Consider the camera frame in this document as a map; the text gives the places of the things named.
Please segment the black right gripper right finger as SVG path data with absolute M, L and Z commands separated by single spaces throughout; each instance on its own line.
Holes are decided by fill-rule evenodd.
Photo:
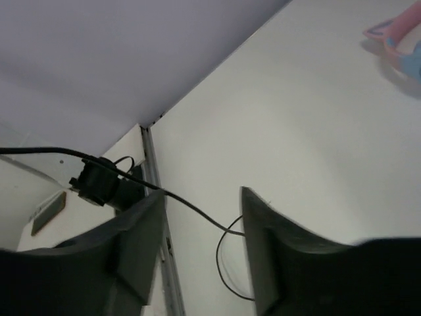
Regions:
M 241 189 L 258 315 L 419 315 L 420 239 L 323 238 Z

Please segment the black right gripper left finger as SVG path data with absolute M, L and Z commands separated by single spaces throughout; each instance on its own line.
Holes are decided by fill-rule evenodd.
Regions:
M 53 248 L 1 251 L 2 315 L 140 315 L 164 228 L 157 190 Z

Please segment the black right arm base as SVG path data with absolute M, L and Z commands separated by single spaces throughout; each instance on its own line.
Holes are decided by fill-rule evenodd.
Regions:
M 145 197 L 145 188 L 120 178 L 114 171 L 116 165 L 107 158 L 100 158 L 105 166 L 84 159 L 84 167 L 76 178 L 69 181 L 70 189 L 89 203 L 97 206 L 108 205 L 118 215 Z

